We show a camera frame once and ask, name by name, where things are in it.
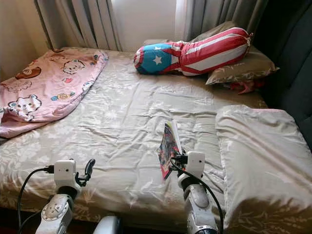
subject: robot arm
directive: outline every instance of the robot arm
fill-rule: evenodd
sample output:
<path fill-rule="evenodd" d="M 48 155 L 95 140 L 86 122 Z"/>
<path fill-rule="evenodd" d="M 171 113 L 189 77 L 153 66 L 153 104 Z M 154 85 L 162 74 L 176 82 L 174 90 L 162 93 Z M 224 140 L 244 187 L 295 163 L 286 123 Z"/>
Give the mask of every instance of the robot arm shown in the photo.
<path fill-rule="evenodd" d="M 202 177 L 205 155 L 201 152 L 188 152 L 186 156 L 176 156 L 175 161 L 185 171 L 197 178 Z M 185 211 L 188 214 L 188 234 L 217 234 L 217 226 L 212 213 L 212 204 L 204 187 L 192 177 L 178 173 L 179 187 L 184 191 Z"/>
<path fill-rule="evenodd" d="M 81 187 L 91 178 L 95 160 L 85 168 L 85 175 L 78 176 L 74 160 L 57 161 L 54 165 L 54 181 L 57 194 L 42 209 L 41 223 L 36 234 L 64 234 L 73 217 L 74 200 Z"/>

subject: gray curtain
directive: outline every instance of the gray curtain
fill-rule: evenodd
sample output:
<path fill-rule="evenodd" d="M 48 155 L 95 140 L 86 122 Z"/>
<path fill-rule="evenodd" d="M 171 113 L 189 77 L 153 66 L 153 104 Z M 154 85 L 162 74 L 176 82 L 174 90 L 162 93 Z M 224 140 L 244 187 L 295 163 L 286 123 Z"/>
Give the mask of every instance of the gray curtain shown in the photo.
<path fill-rule="evenodd" d="M 37 9 L 52 49 L 122 50 L 110 0 L 37 0 Z"/>
<path fill-rule="evenodd" d="M 268 0 L 193 0 L 188 40 L 225 21 L 255 32 Z"/>

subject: white wall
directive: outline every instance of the white wall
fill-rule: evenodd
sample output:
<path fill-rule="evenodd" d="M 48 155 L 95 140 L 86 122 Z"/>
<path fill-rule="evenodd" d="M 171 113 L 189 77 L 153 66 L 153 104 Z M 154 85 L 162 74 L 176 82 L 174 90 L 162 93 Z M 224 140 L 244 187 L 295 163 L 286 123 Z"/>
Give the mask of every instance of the white wall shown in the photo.
<path fill-rule="evenodd" d="M 175 39 L 176 0 L 112 0 L 124 51 L 136 51 L 146 39 Z"/>
<path fill-rule="evenodd" d="M 29 15 L 31 5 L 19 6 L 26 2 L 33 4 L 33 0 L 0 0 L 1 80 L 13 77 L 47 50 L 47 47 L 44 49 L 42 45 L 39 48 L 38 39 L 35 39 L 35 37 L 42 39 L 42 36 L 38 36 L 35 32 L 40 28 L 38 29 L 38 24 L 32 20 L 35 13 L 30 10 Z M 29 31 L 30 28 L 34 28 L 32 35 Z"/>

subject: white star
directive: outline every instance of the white star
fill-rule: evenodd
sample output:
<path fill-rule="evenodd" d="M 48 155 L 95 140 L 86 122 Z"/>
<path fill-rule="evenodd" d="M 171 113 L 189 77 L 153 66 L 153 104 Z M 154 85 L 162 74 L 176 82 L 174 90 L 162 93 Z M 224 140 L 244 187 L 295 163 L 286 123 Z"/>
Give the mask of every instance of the white star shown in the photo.
<path fill-rule="evenodd" d="M 156 56 L 153 61 L 156 63 L 156 65 L 158 65 L 159 63 L 161 63 L 161 57 Z"/>

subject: puerto rico flag print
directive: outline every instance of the puerto rico flag print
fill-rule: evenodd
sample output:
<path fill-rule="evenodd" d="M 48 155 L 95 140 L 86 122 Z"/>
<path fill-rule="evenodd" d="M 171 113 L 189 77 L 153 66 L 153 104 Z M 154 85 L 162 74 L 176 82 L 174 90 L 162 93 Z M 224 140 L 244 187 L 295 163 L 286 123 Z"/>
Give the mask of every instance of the puerto rico flag print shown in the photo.
<path fill-rule="evenodd" d="M 185 76 L 196 76 L 242 59 L 250 46 L 250 38 L 244 29 L 235 27 L 195 43 L 146 45 L 136 52 L 134 64 L 142 74 L 176 70 Z"/>

